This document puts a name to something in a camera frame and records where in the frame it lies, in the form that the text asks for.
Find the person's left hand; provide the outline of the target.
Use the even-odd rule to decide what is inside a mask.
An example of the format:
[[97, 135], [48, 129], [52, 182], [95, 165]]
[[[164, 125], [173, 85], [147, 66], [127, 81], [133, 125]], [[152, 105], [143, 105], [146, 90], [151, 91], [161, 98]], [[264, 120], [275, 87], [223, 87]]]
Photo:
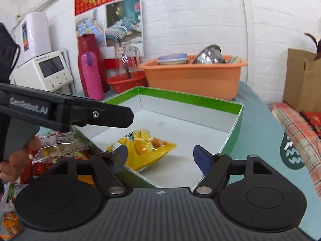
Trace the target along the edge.
[[24, 149], [12, 153], [7, 162], [1, 162], [1, 179], [5, 182], [15, 182], [27, 166], [29, 149], [37, 151], [40, 147], [39, 137], [35, 136]]

